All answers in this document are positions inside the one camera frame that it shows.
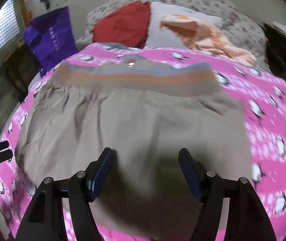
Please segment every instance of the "red cloth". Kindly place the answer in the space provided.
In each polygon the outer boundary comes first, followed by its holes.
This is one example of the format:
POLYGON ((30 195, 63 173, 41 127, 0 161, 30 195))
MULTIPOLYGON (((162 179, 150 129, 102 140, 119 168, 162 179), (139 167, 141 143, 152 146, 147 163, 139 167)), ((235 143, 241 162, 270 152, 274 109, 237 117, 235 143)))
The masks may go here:
POLYGON ((115 42, 143 48, 150 24, 150 3, 131 2, 100 19, 93 28, 93 42, 115 42))

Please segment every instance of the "blue gripper pad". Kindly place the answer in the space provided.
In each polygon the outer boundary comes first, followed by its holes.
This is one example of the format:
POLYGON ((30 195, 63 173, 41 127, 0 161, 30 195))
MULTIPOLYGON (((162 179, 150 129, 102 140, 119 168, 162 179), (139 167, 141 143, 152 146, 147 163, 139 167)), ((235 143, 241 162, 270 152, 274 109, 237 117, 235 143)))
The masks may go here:
POLYGON ((92 180, 91 193, 93 201, 101 194, 107 175, 112 167, 112 162, 113 162, 113 151, 110 149, 107 152, 101 166, 98 168, 97 173, 95 174, 92 180))
POLYGON ((205 168, 201 163, 195 162, 188 150, 185 148, 179 151, 179 164, 193 197, 198 199, 200 202, 205 202, 207 198, 205 191, 205 168))

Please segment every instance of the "orange cloth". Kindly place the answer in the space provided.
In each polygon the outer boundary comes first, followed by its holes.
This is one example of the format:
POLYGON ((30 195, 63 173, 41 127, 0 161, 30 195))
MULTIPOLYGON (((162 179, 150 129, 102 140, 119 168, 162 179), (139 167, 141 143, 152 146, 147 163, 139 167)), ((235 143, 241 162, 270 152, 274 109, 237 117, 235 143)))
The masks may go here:
POLYGON ((100 19, 93 28, 93 42, 115 42, 143 48, 150 24, 150 3, 131 2, 100 19))
POLYGON ((160 28, 168 28, 174 32, 187 48, 208 51, 230 58, 247 67, 256 63, 256 58, 252 53, 233 46, 218 28, 206 21, 174 14, 164 17, 160 28))

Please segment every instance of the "metal bolt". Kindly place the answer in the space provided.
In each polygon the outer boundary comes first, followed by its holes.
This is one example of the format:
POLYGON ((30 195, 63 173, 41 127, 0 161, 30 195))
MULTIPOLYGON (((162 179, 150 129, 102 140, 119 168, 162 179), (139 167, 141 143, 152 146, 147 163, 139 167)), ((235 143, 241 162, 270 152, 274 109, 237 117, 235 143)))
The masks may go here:
POLYGON ((50 177, 47 177, 47 178, 44 179, 44 183, 45 183, 45 184, 48 184, 48 183, 50 183, 51 181, 52 181, 52 178, 50 178, 50 177))
POLYGON ((243 184, 246 184, 246 183, 249 182, 248 179, 247 179, 247 178, 244 178, 244 177, 240 178, 240 181, 241 181, 243 184))
POLYGON ((77 172, 76 176, 77 176, 78 178, 82 178, 82 177, 85 176, 85 172, 84 172, 84 171, 79 171, 79 172, 77 172))
POLYGON ((210 178, 213 178, 213 177, 215 177, 215 172, 213 172, 213 171, 208 171, 208 172, 206 172, 206 174, 210 177, 210 178))

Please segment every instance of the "bedspread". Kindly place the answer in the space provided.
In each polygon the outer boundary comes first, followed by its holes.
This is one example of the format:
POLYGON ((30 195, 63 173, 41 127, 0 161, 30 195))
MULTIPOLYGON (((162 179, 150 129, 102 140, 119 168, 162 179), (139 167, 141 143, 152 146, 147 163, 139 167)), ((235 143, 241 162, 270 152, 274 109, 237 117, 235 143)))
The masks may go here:
MULTIPOLYGON (((286 234, 286 82, 213 54, 175 48, 119 50, 113 46, 91 44, 67 61, 91 67, 109 61, 120 63, 124 56, 132 54, 174 68, 207 62, 224 90, 231 97, 243 101, 245 128, 252 154, 252 181, 277 240, 283 240, 286 234)), ((33 105, 33 95, 47 82, 54 70, 31 87, 25 102, 14 113, 1 135, 0 140, 8 140, 13 151, 20 128, 33 105)), ((34 193, 35 186, 17 167, 14 158, 0 165, 0 203, 14 236, 34 193)), ((64 218, 68 239, 75 240, 70 213, 64 211, 64 218)), ((102 226, 98 226, 98 229, 105 240, 149 240, 102 226)), ((224 231, 220 231, 216 240, 221 241, 223 238, 224 231)))

